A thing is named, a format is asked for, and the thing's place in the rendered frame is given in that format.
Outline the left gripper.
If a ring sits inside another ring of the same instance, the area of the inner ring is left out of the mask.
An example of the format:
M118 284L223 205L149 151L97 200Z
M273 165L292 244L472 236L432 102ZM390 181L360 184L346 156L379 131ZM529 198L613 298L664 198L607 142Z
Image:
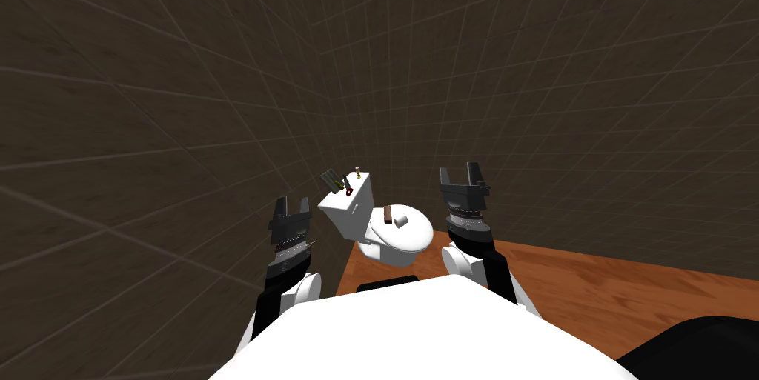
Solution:
M308 197L301 199L299 213L293 215L288 215L287 196L279 197L274 205L273 218L268 223L268 229L271 230L271 244L295 246L305 242L311 217Z

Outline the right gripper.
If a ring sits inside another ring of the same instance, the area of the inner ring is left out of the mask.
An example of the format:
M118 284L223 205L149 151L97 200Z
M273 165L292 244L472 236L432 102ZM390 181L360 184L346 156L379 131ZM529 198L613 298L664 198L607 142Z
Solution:
M468 184L452 184L448 169L440 168L440 191L449 208L464 211L482 211L487 208L485 198L491 195L491 187L483 181L477 162L467 163Z

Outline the grey-green flat box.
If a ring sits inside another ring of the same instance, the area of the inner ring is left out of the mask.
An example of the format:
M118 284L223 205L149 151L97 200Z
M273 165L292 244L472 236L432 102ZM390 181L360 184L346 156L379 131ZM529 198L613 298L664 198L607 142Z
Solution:
M343 179L333 169L329 169L319 176L324 185L328 188L328 191L337 194L345 189Z

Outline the white toilet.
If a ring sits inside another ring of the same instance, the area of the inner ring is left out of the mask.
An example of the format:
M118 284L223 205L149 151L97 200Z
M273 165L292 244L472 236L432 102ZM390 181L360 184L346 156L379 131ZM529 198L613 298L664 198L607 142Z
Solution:
M383 221L383 207L374 202L371 174L355 172L342 176L345 189L329 194L318 208L338 229L340 235L355 241L361 253L374 261L407 267L431 245L434 230L422 212L404 204L391 204L393 214L405 212L409 223L401 228Z

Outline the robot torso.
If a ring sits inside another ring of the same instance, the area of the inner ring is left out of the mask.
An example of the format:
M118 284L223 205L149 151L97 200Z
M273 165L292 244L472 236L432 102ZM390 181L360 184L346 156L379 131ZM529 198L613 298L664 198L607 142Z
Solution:
M287 309L209 380L637 380L524 307L448 275Z

